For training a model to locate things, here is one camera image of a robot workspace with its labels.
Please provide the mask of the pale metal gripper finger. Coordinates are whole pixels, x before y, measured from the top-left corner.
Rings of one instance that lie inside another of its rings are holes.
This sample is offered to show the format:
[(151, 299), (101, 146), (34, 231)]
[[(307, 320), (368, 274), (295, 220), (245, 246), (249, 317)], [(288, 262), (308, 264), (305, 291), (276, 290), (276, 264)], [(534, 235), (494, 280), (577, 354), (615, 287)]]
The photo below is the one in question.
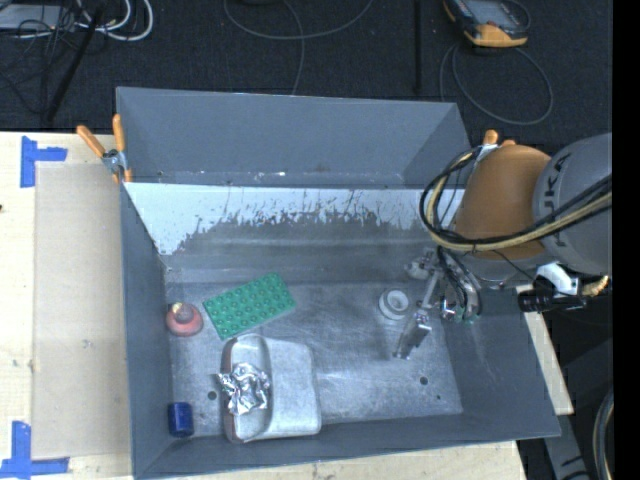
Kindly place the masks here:
[(423, 339), (423, 314), (415, 312), (406, 319), (400, 334), (394, 356), (396, 358), (408, 358), (412, 350), (419, 346)]
[(415, 316), (404, 331), (403, 358), (408, 359), (431, 331), (431, 323), (427, 316)]

